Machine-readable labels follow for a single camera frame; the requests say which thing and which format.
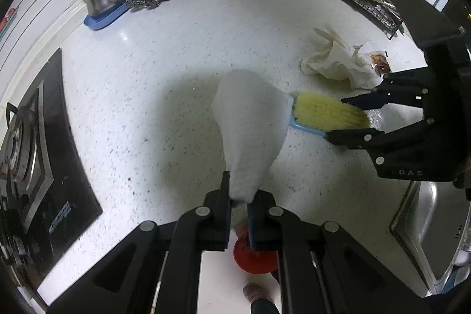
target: white countertop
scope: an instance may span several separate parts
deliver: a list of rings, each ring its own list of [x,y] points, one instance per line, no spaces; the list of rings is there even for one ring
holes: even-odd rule
[[[210,104],[223,74],[250,69],[287,93],[351,94],[348,82],[299,70],[313,51],[312,28],[325,23],[352,44],[387,50],[393,71],[425,65],[408,37],[388,41],[341,0],[173,0],[127,12],[101,31],[81,25],[63,42],[72,133],[103,214],[40,286],[46,303],[140,222],[176,220],[218,188],[225,162]],[[420,119],[420,111],[386,106],[379,117],[390,130]],[[365,151],[290,129],[261,189],[302,220],[339,222],[424,295],[389,232],[407,185],[378,178]]]

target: printed label on stove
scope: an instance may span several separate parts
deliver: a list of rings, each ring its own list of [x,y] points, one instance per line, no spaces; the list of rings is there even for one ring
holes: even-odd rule
[[[64,206],[61,208],[59,213],[57,213],[56,218],[54,218],[54,221],[52,222],[51,226],[48,229],[49,234],[52,234],[52,232],[55,230],[57,225],[60,224],[60,222],[67,217],[67,215],[70,213],[70,204],[69,201],[67,201]]]

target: food wrapper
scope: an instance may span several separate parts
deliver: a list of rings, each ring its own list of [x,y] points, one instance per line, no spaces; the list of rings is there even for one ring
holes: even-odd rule
[[[388,53],[386,51],[373,51],[369,52],[368,56],[371,58],[371,67],[378,76],[383,76],[391,72],[388,63]]]

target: blue brush handle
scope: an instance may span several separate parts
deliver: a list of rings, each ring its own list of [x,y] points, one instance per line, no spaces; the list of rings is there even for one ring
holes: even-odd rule
[[[303,126],[303,124],[299,124],[298,122],[296,122],[293,115],[291,115],[290,126],[292,126],[293,128],[299,129],[301,131],[308,132],[310,134],[316,134],[321,137],[327,136],[326,131],[321,131],[320,129],[315,129],[308,126]]]

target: white cloth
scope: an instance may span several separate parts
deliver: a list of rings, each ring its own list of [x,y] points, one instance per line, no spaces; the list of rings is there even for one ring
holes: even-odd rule
[[[381,78],[376,75],[371,64],[358,55],[362,46],[347,49],[347,44],[335,31],[328,27],[327,30],[326,32],[314,28],[317,35],[324,40],[316,52],[302,60],[303,74],[319,73],[328,79],[349,79],[352,89],[371,89],[380,84]]]
[[[283,146],[293,101],[251,71],[235,70],[222,78],[213,112],[230,171],[232,200],[253,201]]]

